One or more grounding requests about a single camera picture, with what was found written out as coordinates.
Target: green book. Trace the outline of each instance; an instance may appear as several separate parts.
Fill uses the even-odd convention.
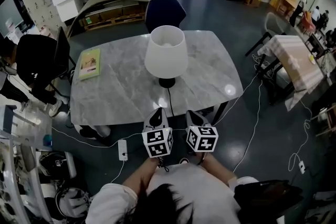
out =
[[[79,79],[89,79],[100,73],[100,49],[82,52],[80,59]]]

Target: concrete floor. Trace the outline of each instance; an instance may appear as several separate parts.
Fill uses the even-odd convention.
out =
[[[255,76],[252,57],[245,57],[245,52],[261,37],[262,26],[267,14],[268,5],[251,8],[242,3],[228,2],[226,0],[178,0],[186,10],[187,17],[182,21],[182,30],[211,30],[221,40],[236,65],[243,88]],[[146,34],[144,23],[118,25],[110,28],[86,32],[71,38],[71,55],[77,61],[80,52],[98,44],[117,40],[120,38]],[[258,87],[260,80],[257,78],[250,88],[244,93],[235,107],[216,126],[219,140],[214,155],[229,169],[234,169],[243,157],[247,144],[253,133],[258,111]],[[67,81],[61,81],[61,89],[69,93]],[[322,83],[312,94],[305,96],[303,102],[310,107],[312,101],[317,99],[323,91]],[[299,103],[290,112],[287,112],[284,102],[270,105],[267,90],[261,87],[261,108],[256,134],[244,161],[236,170],[238,177],[252,176],[262,180],[281,179],[292,182],[303,190],[304,200],[286,214],[286,223],[299,223],[305,215],[312,194],[320,189],[319,183],[323,177],[324,167],[327,163],[325,157],[326,139],[315,138],[316,126],[308,130],[309,140],[300,151],[300,158],[306,167],[303,175],[299,172],[298,162],[292,172],[288,171],[289,157],[296,152],[305,141],[306,134],[303,122],[310,114]],[[62,107],[53,120],[53,127],[82,141],[75,129],[69,126],[70,119],[66,115],[66,106]],[[184,117],[178,116],[169,119],[172,128],[184,128]],[[107,138],[106,144],[121,137],[142,130],[142,123],[112,126],[112,134]],[[174,132],[174,147],[172,154],[167,158],[168,164],[178,162],[186,155],[183,144],[183,132]],[[102,145],[99,142],[87,141],[93,145]],[[92,195],[106,183],[111,182],[118,174],[122,162],[118,159],[118,147],[93,148],[88,145],[66,137],[53,131],[53,145],[55,150],[69,151],[76,158],[79,177],[86,180]],[[137,150],[142,145],[142,137],[136,135],[128,139],[129,152]],[[120,177],[115,183],[122,183],[145,159],[147,153],[144,148],[130,154],[125,163]]]

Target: gray marble tabletop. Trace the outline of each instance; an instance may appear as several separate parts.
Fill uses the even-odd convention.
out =
[[[189,64],[170,88],[174,115],[225,103],[242,95],[234,63],[211,31],[184,31]],[[79,80],[78,60],[71,87],[71,121],[79,125],[142,122],[159,106],[172,116],[167,89],[145,68],[150,35],[98,45],[100,75]]]

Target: white electrical outlet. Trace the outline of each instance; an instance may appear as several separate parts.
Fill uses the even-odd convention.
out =
[[[119,160],[127,161],[127,143],[125,139],[118,140]]]
[[[301,174],[304,174],[306,168],[305,168],[303,161],[299,162],[299,167],[300,167]]]

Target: table lamp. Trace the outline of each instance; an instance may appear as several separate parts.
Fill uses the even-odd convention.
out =
[[[145,66],[150,74],[159,78],[162,87],[173,87],[175,78],[188,67],[187,46],[182,30],[170,25],[154,29],[148,43]]]

